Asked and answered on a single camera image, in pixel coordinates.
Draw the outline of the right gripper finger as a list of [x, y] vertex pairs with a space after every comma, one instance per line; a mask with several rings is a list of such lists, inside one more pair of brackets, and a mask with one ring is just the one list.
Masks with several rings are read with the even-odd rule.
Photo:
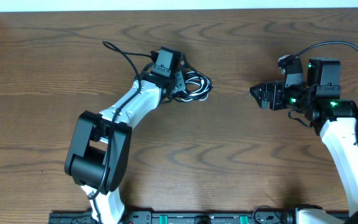
[[249, 94], [250, 95], [265, 95], [269, 92], [270, 82], [259, 83], [255, 86], [250, 87]]
[[269, 100], [266, 99], [264, 91], [252, 92], [252, 96], [255, 98], [260, 108], [267, 109], [269, 107]]

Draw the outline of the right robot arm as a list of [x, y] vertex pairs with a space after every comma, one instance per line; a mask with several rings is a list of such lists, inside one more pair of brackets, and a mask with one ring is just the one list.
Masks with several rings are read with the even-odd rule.
[[306, 127], [321, 138], [341, 178], [349, 207], [346, 223], [358, 223], [358, 108], [354, 101], [340, 98], [340, 61], [311, 58], [304, 78], [300, 59], [285, 63], [288, 58], [278, 61], [282, 81], [259, 83], [249, 93], [260, 108], [305, 116]]

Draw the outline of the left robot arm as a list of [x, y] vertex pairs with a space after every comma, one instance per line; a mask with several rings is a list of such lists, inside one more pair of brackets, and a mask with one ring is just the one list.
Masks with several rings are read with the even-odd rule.
[[84, 111], [76, 122], [64, 170], [86, 193], [96, 223], [119, 223], [124, 214], [119, 185], [133, 129], [184, 86], [185, 54], [162, 47], [151, 57], [120, 100], [99, 113]]

